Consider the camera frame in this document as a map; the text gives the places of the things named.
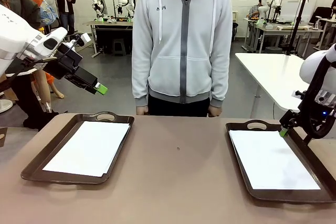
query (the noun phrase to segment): black pants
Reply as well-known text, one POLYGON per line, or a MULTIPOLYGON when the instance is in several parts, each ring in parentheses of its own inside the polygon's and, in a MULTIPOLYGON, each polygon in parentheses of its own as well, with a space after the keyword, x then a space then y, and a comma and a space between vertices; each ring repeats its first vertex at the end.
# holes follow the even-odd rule
POLYGON ((31 86, 30 76, 17 76, 11 87, 16 94, 19 107, 32 119, 41 120, 44 112, 34 94, 31 86))
POLYGON ((207 117, 210 98, 187 104, 167 102, 149 95, 149 115, 207 117))

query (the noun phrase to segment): gray hoodie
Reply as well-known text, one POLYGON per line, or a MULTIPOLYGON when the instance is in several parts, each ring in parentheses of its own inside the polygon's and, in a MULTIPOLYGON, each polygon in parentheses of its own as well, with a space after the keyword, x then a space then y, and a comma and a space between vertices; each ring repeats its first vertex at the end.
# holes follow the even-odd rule
POLYGON ((176 103, 228 89, 231 0, 138 0, 133 23, 132 85, 137 106, 148 93, 176 103))

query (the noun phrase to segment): brown tray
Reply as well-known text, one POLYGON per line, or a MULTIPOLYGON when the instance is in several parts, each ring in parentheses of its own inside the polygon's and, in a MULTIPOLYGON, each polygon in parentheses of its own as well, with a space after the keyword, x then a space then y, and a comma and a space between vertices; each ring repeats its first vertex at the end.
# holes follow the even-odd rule
POLYGON ((98 185, 106 182, 112 174, 113 167, 118 159, 122 147, 127 139, 129 131, 134 122, 130 116, 119 116, 112 112, 100 112, 97 114, 77 114, 69 123, 47 144, 46 147, 29 163, 22 171, 21 178, 38 182, 48 182, 66 185, 98 185), (102 177, 76 175, 68 173, 50 172, 43 170, 49 161, 59 152, 59 150, 70 140, 84 121, 109 122, 109 123, 129 123, 130 128, 122 140, 112 164, 106 174, 102 177))
MULTIPOLYGON (((280 124, 269 124, 260 120, 251 120, 246 123, 227 123, 227 131, 281 131, 280 124), (253 128, 249 129, 248 125, 252 123, 260 123, 266 126, 266 129, 253 128)), ((316 157, 314 152, 302 140, 298 133, 291 129, 288 131, 285 141, 300 159, 310 175, 314 178, 316 183, 321 188, 320 190, 255 190, 252 188, 248 176, 245 172, 244 166, 239 158, 238 152, 235 149, 234 143, 230 139, 230 146, 232 147, 236 160, 238 162, 245 186, 249 194, 259 200, 266 201, 280 201, 292 204, 320 204, 336 202, 336 181, 328 172, 321 161, 316 157)))

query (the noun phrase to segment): logo on hoodie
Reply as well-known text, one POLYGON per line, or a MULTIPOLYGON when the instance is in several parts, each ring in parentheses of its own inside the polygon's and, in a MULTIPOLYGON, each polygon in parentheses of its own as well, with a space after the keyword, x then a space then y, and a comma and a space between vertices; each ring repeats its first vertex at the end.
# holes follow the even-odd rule
POLYGON ((165 6, 165 5, 162 6, 162 9, 163 9, 163 10, 166 10, 166 6, 165 6))

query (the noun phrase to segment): hoodie zipper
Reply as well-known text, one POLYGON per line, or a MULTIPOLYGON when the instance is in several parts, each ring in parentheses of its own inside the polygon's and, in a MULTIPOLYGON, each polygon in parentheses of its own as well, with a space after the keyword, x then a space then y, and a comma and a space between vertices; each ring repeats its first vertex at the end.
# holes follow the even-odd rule
POLYGON ((182 29, 181 29, 181 61, 180 61, 180 103, 186 104, 187 100, 187 53, 188 53, 188 28, 189 10, 191 0, 181 0, 182 7, 182 29))

